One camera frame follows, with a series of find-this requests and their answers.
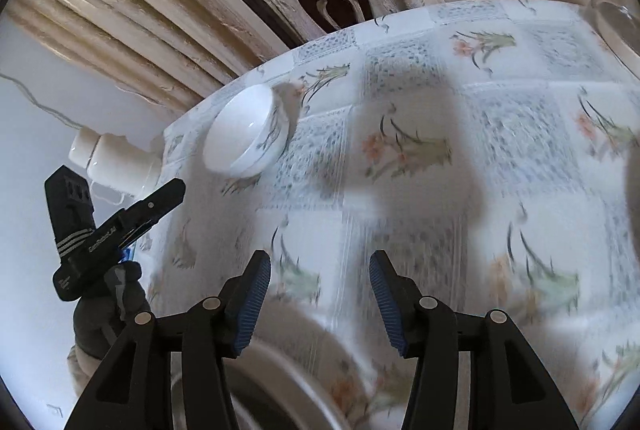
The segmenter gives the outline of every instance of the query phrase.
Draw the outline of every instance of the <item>wall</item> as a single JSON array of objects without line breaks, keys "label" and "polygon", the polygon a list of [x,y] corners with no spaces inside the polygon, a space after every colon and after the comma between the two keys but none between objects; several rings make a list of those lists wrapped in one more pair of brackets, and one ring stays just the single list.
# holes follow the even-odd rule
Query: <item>wall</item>
[{"label": "wall", "polygon": [[[72,120],[124,134],[145,150],[171,121],[43,48],[6,17],[0,17],[0,72]],[[60,260],[44,196],[45,179],[60,165],[79,171],[66,157],[75,134],[0,78],[0,376],[36,430],[62,429],[76,401],[66,370],[74,304],[61,302],[51,284]],[[117,208],[94,206],[97,223]]]}]

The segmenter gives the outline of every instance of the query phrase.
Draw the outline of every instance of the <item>tablecloth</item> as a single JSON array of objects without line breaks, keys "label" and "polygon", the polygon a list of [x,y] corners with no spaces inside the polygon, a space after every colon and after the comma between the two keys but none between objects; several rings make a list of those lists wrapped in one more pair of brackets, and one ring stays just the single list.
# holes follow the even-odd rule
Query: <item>tablecloth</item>
[{"label": "tablecloth", "polygon": [[[213,175],[208,127],[257,83],[284,100],[286,152],[255,178]],[[187,192],[139,241],[151,306],[216,295],[264,249],[256,334],[354,428],[400,428],[415,362],[390,346],[370,288],[384,249],[456,311],[505,309],[581,428],[610,428],[640,383],[639,129],[638,80],[570,4],[461,1],[340,30],[165,130],[159,185],[180,177]]]}]

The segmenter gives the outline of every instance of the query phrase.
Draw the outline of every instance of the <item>wire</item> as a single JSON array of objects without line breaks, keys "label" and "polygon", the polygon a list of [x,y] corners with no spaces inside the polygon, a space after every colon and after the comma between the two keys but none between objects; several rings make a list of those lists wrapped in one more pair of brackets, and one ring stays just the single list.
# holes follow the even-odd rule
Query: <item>wire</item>
[{"label": "wire", "polygon": [[64,123],[67,127],[71,127],[72,129],[77,129],[77,130],[82,129],[83,125],[81,125],[77,121],[73,121],[71,118],[63,115],[61,112],[56,111],[51,107],[47,107],[46,105],[42,105],[40,102],[38,102],[36,100],[36,97],[33,96],[31,91],[29,90],[29,88],[19,80],[12,78],[10,76],[7,76],[4,73],[0,73],[0,78],[4,78],[5,80],[9,80],[10,82],[13,82],[15,86],[18,87],[20,92],[25,96],[25,98],[27,98],[27,100],[29,100],[32,105],[35,105],[41,111],[44,111],[50,114],[51,116],[53,116],[54,118],[57,118],[59,121]]}]

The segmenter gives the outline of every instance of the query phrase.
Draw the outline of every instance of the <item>ribbed blue pad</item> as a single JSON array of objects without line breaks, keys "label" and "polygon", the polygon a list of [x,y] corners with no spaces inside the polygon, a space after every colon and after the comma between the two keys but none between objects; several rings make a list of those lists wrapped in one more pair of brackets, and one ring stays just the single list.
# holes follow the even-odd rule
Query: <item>ribbed blue pad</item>
[{"label": "ribbed blue pad", "polygon": [[371,280],[373,293],[378,302],[382,321],[385,323],[386,335],[389,337],[389,342],[398,350],[400,356],[404,358],[409,344],[404,339],[400,308],[394,301],[391,290],[382,273],[382,268],[375,258],[369,261],[369,279]]},{"label": "ribbed blue pad", "polygon": [[251,290],[246,296],[244,305],[238,313],[238,331],[234,341],[234,349],[237,354],[249,345],[251,336],[254,334],[255,323],[260,314],[264,296],[267,294],[269,281],[271,280],[271,263],[268,259],[264,259],[260,263],[260,269],[255,275]]}]

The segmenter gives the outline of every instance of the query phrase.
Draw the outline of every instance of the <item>white pitcher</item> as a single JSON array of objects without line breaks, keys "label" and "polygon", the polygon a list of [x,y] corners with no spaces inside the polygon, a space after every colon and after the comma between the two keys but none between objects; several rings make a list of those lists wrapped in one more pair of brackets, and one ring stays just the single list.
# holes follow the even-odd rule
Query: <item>white pitcher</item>
[{"label": "white pitcher", "polygon": [[109,133],[100,136],[88,127],[83,127],[76,134],[69,159],[86,169],[91,180],[89,189],[92,195],[95,195],[95,182],[119,192],[118,203],[95,195],[115,205],[124,201],[125,194],[135,199],[149,195],[162,170],[162,161],[158,156],[131,145],[126,137]]}]

